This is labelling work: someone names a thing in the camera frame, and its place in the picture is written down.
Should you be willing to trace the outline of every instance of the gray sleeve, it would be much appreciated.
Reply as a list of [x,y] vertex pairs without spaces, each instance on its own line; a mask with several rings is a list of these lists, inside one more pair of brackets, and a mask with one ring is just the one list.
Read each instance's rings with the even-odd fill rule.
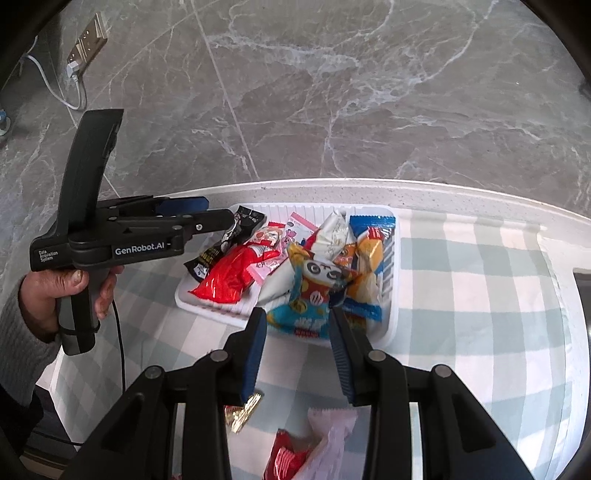
[[60,350],[59,335],[51,343],[35,337],[22,318],[18,291],[22,279],[0,312],[0,385],[22,406],[28,407],[35,383]]

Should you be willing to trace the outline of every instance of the wall socket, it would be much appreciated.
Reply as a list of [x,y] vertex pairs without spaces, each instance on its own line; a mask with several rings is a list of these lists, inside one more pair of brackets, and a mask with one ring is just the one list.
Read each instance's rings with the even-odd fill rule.
[[80,70],[77,73],[79,76],[82,75],[105,43],[107,43],[107,36],[103,22],[100,13],[96,13],[76,40],[76,45],[68,55],[68,63],[77,61],[80,64]]

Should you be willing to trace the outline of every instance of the marble floor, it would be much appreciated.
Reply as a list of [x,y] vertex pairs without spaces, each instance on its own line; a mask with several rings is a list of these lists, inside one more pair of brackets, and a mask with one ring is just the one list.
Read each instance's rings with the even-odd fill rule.
[[[70,98],[66,56],[96,11],[89,107],[125,108],[105,195],[379,177],[589,212],[583,76],[518,0],[72,0],[38,48]],[[32,64],[0,105],[3,264],[55,208],[79,114]]]

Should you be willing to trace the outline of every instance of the white plastic tray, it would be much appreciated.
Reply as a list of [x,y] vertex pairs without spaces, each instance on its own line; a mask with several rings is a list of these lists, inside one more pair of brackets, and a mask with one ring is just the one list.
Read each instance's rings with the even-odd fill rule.
[[[247,208],[262,212],[267,216],[267,221],[286,222],[292,212],[297,212],[316,226],[334,211],[345,213],[347,220],[351,215],[388,215],[396,216],[395,211],[382,205],[329,205],[326,203],[243,203]],[[235,212],[238,205],[233,205],[230,210]],[[398,323],[398,272],[400,270],[400,229],[384,244],[384,278],[382,283],[382,322],[368,321],[368,339],[375,348],[383,348],[388,345]],[[215,237],[207,238],[202,246],[205,249],[215,242]],[[260,286],[256,283],[244,292],[240,302],[236,304],[219,304],[210,300],[198,299],[189,293],[189,290],[197,287],[198,283],[188,273],[181,279],[174,299],[178,307],[196,313],[205,318],[227,323],[237,327],[245,327],[248,317],[258,299]],[[262,307],[270,311],[274,307],[287,302],[287,296],[273,300]],[[320,345],[329,345],[326,340],[301,339],[306,342]]]

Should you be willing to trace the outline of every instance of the gray handle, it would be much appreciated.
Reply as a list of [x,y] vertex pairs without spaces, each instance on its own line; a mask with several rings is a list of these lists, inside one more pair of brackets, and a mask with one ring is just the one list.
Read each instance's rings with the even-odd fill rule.
[[89,275],[88,286],[82,292],[64,297],[60,302],[57,318],[66,355],[88,352],[95,345],[95,333],[99,329],[95,301],[100,296],[100,286],[109,275],[109,269],[93,270]]

